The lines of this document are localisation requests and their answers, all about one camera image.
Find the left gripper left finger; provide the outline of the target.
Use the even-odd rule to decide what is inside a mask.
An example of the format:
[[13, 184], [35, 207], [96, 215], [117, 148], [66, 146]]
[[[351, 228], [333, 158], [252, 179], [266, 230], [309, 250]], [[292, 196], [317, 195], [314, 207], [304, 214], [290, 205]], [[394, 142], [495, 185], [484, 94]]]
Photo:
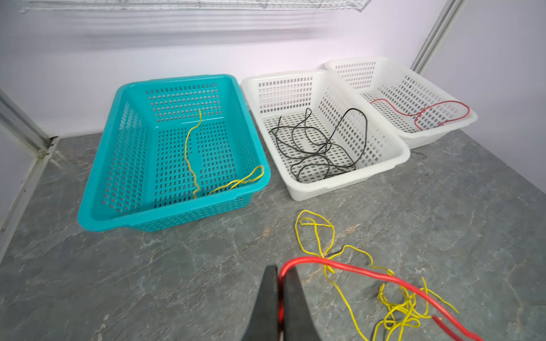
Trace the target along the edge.
[[250, 322], [242, 340], [279, 340], [280, 327], [278, 268], [265, 268]]

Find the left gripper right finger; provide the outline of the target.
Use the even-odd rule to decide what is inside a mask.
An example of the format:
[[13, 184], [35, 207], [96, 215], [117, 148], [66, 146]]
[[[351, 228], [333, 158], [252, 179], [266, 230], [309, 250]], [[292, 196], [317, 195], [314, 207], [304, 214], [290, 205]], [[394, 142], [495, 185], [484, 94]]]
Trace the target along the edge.
[[287, 272], [282, 288], [284, 340], [320, 340], [296, 268]]

